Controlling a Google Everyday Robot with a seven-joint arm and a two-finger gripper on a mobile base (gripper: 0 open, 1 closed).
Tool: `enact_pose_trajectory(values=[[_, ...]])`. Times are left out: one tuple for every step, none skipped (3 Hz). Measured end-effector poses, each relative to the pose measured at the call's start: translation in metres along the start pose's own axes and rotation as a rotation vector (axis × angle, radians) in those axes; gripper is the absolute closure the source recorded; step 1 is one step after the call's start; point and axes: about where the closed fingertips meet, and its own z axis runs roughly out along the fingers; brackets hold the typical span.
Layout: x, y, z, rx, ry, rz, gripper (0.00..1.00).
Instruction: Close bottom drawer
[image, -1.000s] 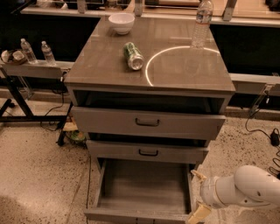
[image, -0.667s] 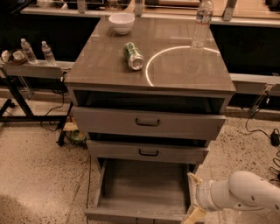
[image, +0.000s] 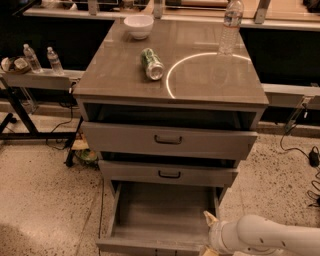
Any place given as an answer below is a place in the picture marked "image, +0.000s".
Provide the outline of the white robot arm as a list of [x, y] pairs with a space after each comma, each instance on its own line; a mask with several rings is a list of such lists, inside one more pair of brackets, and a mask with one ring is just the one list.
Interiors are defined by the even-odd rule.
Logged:
[[207, 248], [218, 255], [242, 252], [274, 256], [289, 251], [299, 256], [320, 256], [319, 228], [279, 224], [258, 215], [227, 222], [208, 211], [203, 214], [209, 227]]

